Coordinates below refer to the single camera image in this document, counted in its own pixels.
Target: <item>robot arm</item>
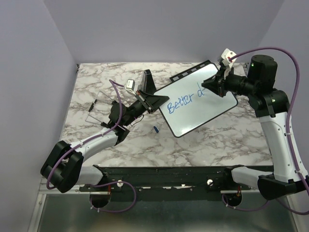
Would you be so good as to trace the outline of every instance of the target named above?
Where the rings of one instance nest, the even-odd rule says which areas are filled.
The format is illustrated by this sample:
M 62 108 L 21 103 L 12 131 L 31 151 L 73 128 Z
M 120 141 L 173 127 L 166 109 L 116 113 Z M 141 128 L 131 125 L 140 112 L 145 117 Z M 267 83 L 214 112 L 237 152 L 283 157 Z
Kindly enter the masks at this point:
M 101 123 L 103 129 L 100 132 L 72 144 L 60 141 L 55 145 L 41 168 L 41 175 L 46 179 L 49 177 L 50 183 L 60 192 L 67 192 L 76 184 L 98 184 L 103 173 L 95 166 L 82 167 L 83 162 L 94 154 L 121 143 L 130 132 L 126 126 L 146 111 L 153 113 L 169 99 L 167 96 L 153 95 L 156 88 L 149 70 L 144 71 L 142 83 L 136 92 L 133 91 L 134 85 L 133 80 L 128 80 L 126 90 L 133 94 L 137 100 L 129 107 L 113 101 L 109 115 L 110 121 L 107 124 Z M 68 154 L 65 156 L 65 160 L 57 165 L 57 162 L 66 153 Z
M 231 91 L 249 98 L 249 105 L 255 110 L 255 115 L 261 123 L 274 165 L 273 173 L 243 166 L 235 167 L 230 171 L 233 181 L 259 189 L 267 200 L 305 190 L 296 172 L 287 140 L 288 98 L 283 91 L 273 88 L 277 63 L 272 57 L 256 55 L 252 57 L 248 76 L 238 76 L 230 72 L 232 63 L 229 61 L 230 56 L 226 54 L 235 55 L 226 49 L 219 60 L 220 70 L 212 79 L 205 80 L 202 86 L 221 97 Z M 309 182 L 308 172 L 301 162 L 291 124 L 290 136 L 300 168 L 299 172 Z

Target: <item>screw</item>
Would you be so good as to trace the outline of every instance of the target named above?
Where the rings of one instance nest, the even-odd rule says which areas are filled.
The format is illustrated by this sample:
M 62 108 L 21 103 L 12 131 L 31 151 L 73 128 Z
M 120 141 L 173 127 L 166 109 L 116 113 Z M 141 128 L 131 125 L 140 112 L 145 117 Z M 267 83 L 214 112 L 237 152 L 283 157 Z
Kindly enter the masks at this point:
M 212 186 L 213 185 L 213 180 L 211 180 L 211 179 L 207 180 L 207 185 L 208 186 Z

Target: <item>gray wall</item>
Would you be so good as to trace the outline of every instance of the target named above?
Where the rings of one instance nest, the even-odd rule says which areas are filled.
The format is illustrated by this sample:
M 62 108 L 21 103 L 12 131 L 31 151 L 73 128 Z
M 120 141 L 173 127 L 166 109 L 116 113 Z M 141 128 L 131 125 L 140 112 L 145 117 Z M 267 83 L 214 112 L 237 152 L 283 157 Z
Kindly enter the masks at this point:
M 0 227 L 27 231 L 76 65 L 42 0 L 0 3 Z
M 78 62 L 215 60 L 259 45 L 282 0 L 44 0 Z
M 300 87 L 292 124 L 302 161 L 309 169 L 309 1 L 286 0 L 282 5 L 277 17 L 261 42 L 261 46 L 279 46 L 292 52 L 300 66 Z M 291 60 L 280 52 L 263 52 L 272 55 L 278 62 L 278 72 L 275 87 L 286 91 L 291 99 L 295 85 L 295 68 Z M 309 197 L 305 192 L 297 194 L 296 207 L 298 210 L 309 210 Z M 309 231 L 309 216 L 302 216 L 306 230 Z

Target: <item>whiteboard black frame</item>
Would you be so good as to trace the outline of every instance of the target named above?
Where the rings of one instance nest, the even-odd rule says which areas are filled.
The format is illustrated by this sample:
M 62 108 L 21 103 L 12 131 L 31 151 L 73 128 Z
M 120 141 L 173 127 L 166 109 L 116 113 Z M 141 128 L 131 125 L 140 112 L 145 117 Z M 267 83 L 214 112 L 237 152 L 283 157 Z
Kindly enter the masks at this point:
M 204 61 L 204 62 L 202 62 L 202 63 L 200 63 L 200 64 L 198 64 L 198 65 L 196 65 L 196 66 L 200 66 L 201 64 L 205 64 L 205 63 L 206 63 L 206 65 L 203 66 L 202 68 L 205 68 L 205 67 L 207 67 L 208 65 L 214 65 L 214 66 L 216 67 L 216 69 L 219 70 L 218 67 L 217 67 L 213 62 L 209 62 L 208 60 L 207 60 L 207 61 Z M 178 80 L 173 81 L 173 82 L 169 83 L 168 85 L 163 86 L 163 87 L 160 88 L 160 89 L 157 89 L 157 91 L 159 91 L 159 90 L 161 90 L 161 89 L 163 89 L 163 88 L 166 88 L 167 86 L 172 85 L 172 84 L 176 83 L 177 81 L 180 81 L 181 79 L 186 78 L 186 77 L 190 76 L 192 73 L 194 73 L 194 72 L 200 70 L 200 69 L 196 69 L 196 70 L 194 70 L 194 71 L 192 72 L 192 69 L 194 69 L 196 66 L 194 66 L 194 67 L 192 67 L 192 68 L 190 68 L 190 69 L 187 69 L 187 70 L 181 72 L 181 73 L 184 73 L 184 72 L 187 72 L 187 73 L 188 73 L 188 72 L 189 72 L 188 75 L 183 76 L 182 78 L 179 78 Z M 228 110 L 226 110 L 226 111 L 222 112 L 221 114 L 217 115 L 216 117 L 213 117 L 212 119 L 210 119 L 210 120 L 208 120 L 208 121 L 202 123 L 201 125 L 199 125 L 199 126 L 193 128 L 192 130 L 190 130 L 190 131 L 184 133 L 184 134 L 181 135 L 181 136 L 176 136 L 176 135 L 174 134 L 172 128 L 171 128 L 170 125 L 169 125 L 169 122 L 166 120 L 166 118 L 165 118 L 165 116 L 164 116 L 164 114 L 162 113 L 162 111 L 161 111 L 160 108 L 159 108 L 159 110 L 160 110 L 160 113 L 161 113 L 161 115 L 163 116 L 164 120 L 166 121 L 166 123 L 167 123 L 167 125 L 168 125 L 168 127 L 169 127 L 169 130 L 172 132 L 173 136 L 174 136 L 175 138 L 181 138 L 181 137 L 185 136 L 186 134 L 188 134 L 188 133 L 194 131 L 195 129 L 197 129 L 197 128 L 203 126 L 203 125 L 205 125 L 206 123 L 208 123 L 208 122 L 214 120 L 215 118 L 221 116 L 222 114 L 225 114 L 226 112 L 228 112 L 228 111 L 230 111 L 231 109 L 233 109 L 233 108 L 235 108 L 236 106 L 238 106 L 238 103 L 239 103 L 239 102 L 238 102 L 238 99 L 236 98 L 236 96 L 235 96 L 234 93 L 232 93 L 232 95 L 234 96 L 234 98 L 235 98 L 235 100 L 236 100 L 236 105 L 235 105 L 235 106 L 233 106 L 232 108 L 229 108 Z

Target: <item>white marble table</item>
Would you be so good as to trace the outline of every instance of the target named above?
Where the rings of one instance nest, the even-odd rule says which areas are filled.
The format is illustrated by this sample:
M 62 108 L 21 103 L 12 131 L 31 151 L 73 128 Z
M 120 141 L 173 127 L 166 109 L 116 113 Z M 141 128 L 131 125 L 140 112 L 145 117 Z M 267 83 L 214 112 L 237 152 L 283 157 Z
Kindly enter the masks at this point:
M 82 64 L 76 80 L 62 139 L 73 142 L 101 130 L 101 126 L 85 122 L 87 111 L 99 90 L 116 99 L 109 79 L 124 84 L 127 79 L 137 82 L 141 72 L 150 69 L 156 87 L 170 82 L 169 77 L 196 63 L 107 63 Z M 243 67 L 235 66 L 235 74 L 244 75 Z M 136 99 L 119 88 L 126 106 Z M 128 127 L 131 131 L 119 145 L 97 153 L 85 165 L 119 167 L 154 166 L 217 166 L 271 165 L 271 156 L 262 133 L 245 97 L 231 111 L 194 130 L 182 138 L 173 137 L 160 112 L 146 114 L 144 119 Z M 103 112 L 100 119 L 108 122 L 110 106 L 99 101 Z

